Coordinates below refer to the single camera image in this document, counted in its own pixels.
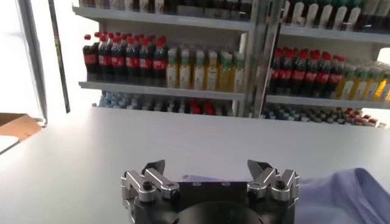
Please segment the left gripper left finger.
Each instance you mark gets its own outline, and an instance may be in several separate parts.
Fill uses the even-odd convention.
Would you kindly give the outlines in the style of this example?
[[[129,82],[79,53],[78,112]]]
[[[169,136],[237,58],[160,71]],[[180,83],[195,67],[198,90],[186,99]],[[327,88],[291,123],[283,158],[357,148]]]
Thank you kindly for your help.
[[[157,197],[176,201],[180,197],[180,185],[167,179],[163,172],[165,160],[147,163],[141,173],[126,171],[121,177],[122,198],[130,200],[138,197],[142,203],[153,203]]]

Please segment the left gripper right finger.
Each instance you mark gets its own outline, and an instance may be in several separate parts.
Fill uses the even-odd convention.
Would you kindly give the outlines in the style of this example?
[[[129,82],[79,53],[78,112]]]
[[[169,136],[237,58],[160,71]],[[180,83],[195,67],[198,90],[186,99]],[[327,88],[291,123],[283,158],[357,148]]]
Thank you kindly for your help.
[[[252,181],[247,183],[248,197],[253,200],[271,198],[276,201],[295,201],[299,197],[299,175],[286,169],[280,173],[266,162],[247,161]]]

